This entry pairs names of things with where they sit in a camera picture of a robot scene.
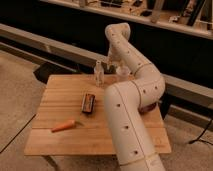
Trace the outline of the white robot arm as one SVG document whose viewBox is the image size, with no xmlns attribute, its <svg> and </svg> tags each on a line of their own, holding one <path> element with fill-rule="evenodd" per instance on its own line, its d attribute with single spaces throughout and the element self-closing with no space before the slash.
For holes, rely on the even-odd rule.
<svg viewBox="0 0 213 171">
<path fill-rule="evenodd" d="M 134 75 L 134 80 L 114 83 L 104 93 L 104 109 L 121 171 L 165 171 L 139 113 L 163 95 L 164 77 L 128 42 L 128 23 L 110 24 L 105 34 L 110 43 L 109 61 L 124 61 Z"/>
</svg>

